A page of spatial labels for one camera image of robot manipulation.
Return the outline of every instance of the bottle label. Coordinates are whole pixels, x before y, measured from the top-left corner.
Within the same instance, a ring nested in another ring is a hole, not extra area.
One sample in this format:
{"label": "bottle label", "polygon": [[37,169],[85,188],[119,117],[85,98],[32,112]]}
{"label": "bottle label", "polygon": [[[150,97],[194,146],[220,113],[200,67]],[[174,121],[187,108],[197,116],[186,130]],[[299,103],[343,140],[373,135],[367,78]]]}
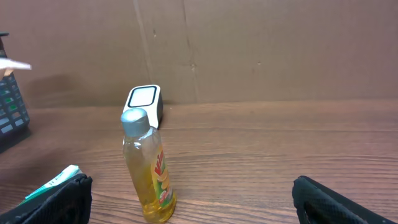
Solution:
{"label": "bottle label", "polygon": [[160,206],[165,207],[171,202],[173,191],[170,186],[169,171],[167,170],[162,146],[156,160],[151,164],[151,171],[156,197]]}

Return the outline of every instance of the transparent bottle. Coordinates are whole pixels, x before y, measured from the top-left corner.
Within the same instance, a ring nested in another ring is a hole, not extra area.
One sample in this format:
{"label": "transparent bottle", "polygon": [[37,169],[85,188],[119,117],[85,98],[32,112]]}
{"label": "transparent bottle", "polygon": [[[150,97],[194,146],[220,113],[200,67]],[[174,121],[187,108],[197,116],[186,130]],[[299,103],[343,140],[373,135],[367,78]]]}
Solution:
{"label": "transparent bottle", "polygon": [[144,109],[125,111],[121,121],[126,134],[123,155],[144,218],[153,223],[165,222],[172,216],[177,198],[170,185],[160,134],[149,126]]}

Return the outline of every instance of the wall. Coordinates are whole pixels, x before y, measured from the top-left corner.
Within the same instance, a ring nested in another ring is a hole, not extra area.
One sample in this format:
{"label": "wall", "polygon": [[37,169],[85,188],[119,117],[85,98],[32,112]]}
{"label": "wall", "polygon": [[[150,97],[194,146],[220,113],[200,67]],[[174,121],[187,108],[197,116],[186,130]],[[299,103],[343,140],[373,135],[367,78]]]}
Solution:
{"label": "wall", "polygon": [[396,0],[2,0],[31,108],[398,97]]}

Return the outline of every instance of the table surface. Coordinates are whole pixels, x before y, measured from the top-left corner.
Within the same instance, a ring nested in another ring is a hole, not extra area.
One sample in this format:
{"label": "table surface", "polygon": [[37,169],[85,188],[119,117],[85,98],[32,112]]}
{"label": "table surface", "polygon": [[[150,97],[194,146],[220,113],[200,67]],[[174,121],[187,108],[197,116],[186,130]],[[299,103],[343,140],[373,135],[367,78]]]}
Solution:
{"label": "table surface", "polygon": [[[32,134],[0,154],[0,213],[76,164],[93,178],[90,223],[144,222],[122,109],[29,110]],[[166,105],[160,133],[170,223],[298,223],[300,175],[398,222],[398,100]]]}

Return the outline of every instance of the vertical line on wall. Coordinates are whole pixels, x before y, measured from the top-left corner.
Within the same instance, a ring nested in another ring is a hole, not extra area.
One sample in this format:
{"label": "vertical line on wall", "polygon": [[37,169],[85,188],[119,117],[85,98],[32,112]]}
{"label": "vertical line on wall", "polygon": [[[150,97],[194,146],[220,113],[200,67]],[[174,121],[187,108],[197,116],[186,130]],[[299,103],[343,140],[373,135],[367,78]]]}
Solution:
{"label": "vertical line on wall", "polygon": [[147,65],[148,78],[149,78],[149,81],[151,84],[155,84],[154,78],[153,78],[154,70],[152,68],[152,62],[150,60],[149,47],[148,47],[147,37],[145,35],[144,23],[142,22],[142,17],[141,17],[141,13],[140,13],[140,9],[139,9],[138,0],[133,0],[132,3],[134,5],[134,10],[136,12],[138,26],[139,26],[139,32],[140,32],[141,39],[142,39],[142,47],[144,49],[144,56],[145,56],[145,62]]}
{"label": "vertical line on wall", "polygon": [[189,61],[191,63],[191,68],[192,68],[192,72],[193,72],[193,86],[195,87],[195,100],[196,103],[200,102],[200,97],[199,97],[199,90],[198,90],[198,70],[197,70],[197,65],[195,63],[195,57],[194,57],[194,48],[193,45],[189,39],[189,30],[188,30],[188,22],[187,22],[187,13],[185,11],[185,1],[181,0],[181,5],[182,5],[182,12],[183,12],[183,16],[184,16],[184,24],[185,24],[185,32],[187,35],[187,45],[188,45],[188,50],[189,50]]}

